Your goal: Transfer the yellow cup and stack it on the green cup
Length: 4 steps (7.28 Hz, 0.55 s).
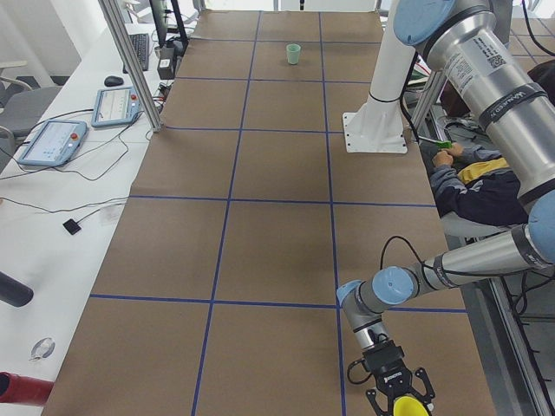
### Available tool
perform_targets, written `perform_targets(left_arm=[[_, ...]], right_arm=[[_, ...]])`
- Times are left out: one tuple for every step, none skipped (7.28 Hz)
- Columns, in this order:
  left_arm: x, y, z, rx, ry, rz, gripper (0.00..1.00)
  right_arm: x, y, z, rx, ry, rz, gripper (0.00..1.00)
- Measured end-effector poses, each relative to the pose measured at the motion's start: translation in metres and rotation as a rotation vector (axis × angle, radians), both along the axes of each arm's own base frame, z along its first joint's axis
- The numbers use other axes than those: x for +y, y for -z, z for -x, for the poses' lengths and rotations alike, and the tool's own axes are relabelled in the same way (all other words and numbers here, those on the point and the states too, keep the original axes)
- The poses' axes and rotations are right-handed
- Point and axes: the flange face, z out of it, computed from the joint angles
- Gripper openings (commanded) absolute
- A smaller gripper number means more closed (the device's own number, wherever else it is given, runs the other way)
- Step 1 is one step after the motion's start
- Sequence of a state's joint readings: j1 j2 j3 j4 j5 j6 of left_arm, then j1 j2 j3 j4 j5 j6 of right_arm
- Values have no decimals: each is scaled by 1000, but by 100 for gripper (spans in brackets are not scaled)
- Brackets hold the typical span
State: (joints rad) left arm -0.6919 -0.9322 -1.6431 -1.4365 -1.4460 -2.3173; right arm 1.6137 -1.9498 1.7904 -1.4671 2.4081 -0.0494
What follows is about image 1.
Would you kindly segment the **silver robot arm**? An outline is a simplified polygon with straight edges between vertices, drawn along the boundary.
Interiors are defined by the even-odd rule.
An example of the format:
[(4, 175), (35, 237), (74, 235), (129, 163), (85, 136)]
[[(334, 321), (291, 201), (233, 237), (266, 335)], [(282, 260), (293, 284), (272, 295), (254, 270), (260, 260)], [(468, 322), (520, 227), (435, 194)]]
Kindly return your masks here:
[(336, 296), (375, 385), (378, 415), (428, 415), (434, 389), (423, 368), (406, 367), (382, 314), (418, 296), (481, 279), (554, 265), (554, 106), (495, 35), (485, 1), (400, 1), (388, 31), (441, 71), (493, 149), (443, 143), (429, 175), (441, 215), (500, 228), (500, 234), (408, 267), (383, 267)]

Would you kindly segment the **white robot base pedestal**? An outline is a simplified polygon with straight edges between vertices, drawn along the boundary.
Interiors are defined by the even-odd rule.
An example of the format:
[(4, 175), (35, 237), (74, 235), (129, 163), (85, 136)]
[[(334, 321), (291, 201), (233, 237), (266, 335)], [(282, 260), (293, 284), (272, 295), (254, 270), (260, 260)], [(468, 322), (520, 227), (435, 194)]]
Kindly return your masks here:
[(349, 153), (408, 151), (401, 111), (402, 91), (414, 67), (415, 49), (395, 35), (400, 3), (391, 4), (368, 99), (355, 113), (343, 114), (343, 133)]

